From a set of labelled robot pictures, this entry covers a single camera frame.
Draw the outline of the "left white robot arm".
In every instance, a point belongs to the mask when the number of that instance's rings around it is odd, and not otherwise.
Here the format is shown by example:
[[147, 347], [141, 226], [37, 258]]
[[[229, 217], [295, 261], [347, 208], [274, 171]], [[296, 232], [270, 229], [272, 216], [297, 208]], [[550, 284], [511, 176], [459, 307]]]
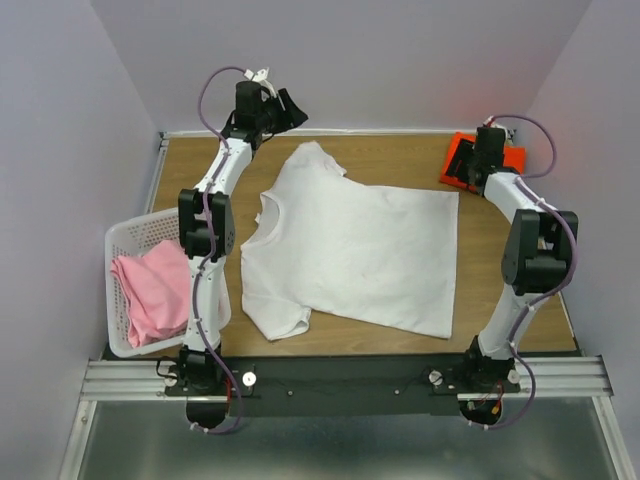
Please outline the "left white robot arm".
[[265, 137], [307, 120], [286, 89], [276, 89], [266, 79], [238, 82], [235, 108], [216, 133], [219, 147], [209, 170], [178, 195], [179, 242], [190, 269], [190, 314], [177, 375], [201, 395], [214, 393], [231, 376], [219, 353], [220, 332], [231, 319], [224, 273], [236, 238], [231, 195]]

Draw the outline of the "white t-shirt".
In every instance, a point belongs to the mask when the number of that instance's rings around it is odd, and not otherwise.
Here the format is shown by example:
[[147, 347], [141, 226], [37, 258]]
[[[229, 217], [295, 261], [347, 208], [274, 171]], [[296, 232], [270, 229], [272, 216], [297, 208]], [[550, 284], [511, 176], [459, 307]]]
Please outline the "white t-shirt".
[[307, 142], [260, 200], [240, 248], [241, 301], [266, 339], [307, 332], [316, 311], [451, 336], [456, 193], [355, 182]]

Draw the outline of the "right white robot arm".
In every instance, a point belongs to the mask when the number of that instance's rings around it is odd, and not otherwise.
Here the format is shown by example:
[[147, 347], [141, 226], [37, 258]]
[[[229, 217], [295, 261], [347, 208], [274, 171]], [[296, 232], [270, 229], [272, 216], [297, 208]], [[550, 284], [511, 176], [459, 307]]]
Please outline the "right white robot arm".
[[450, 385], [474, 392], [508, 379], [526, 329], [576, 268], [577, 215], [551, 206], [526, 185], [524, 156], [506, 139], [504, 129], [487, 125], [474, 135], [455, 134], [440, 174], [441, 182], [492, 203], [510, 223], [501, 297], [461, 363], [445, 375]]

